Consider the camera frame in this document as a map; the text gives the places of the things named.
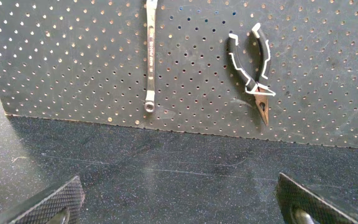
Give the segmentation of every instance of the dark countertop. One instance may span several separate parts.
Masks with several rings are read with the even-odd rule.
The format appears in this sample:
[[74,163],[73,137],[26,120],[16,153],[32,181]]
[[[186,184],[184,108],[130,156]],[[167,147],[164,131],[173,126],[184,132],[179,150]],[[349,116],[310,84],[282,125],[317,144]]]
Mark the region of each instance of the dark countertop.
[[286,172],[358,206],[358,149],[6,117],[0,212],[79,175],[81,223],[283,223]]

